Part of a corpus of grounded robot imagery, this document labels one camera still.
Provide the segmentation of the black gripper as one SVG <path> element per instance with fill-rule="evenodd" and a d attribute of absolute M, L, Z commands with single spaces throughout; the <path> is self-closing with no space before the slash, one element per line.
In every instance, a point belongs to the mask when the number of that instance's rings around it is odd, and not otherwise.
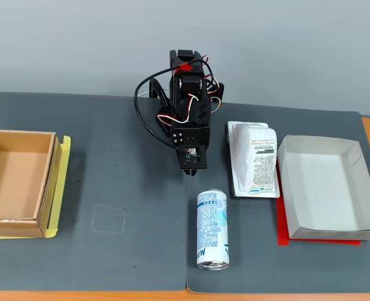
<path fill-rule="evenodd" d="M 171 127 L 171 140 L 174 145 L 202 145 L 209 147 L 210 127 Z M 195 176 L 198 170 L 185 170 L 186 175 Z"/>

